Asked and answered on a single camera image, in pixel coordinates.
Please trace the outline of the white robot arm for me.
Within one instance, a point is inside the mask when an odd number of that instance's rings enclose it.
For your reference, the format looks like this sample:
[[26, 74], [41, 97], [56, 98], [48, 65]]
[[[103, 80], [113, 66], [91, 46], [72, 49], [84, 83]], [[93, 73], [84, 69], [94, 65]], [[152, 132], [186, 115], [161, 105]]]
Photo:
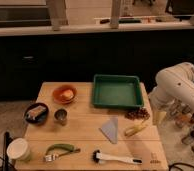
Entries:
[[149, 93], [153, 124], [159, 125], [164, 113], [179, 100], [194, 111], [194, 64], [182, 62], [160, 70], [155, 77], [156, 86]]

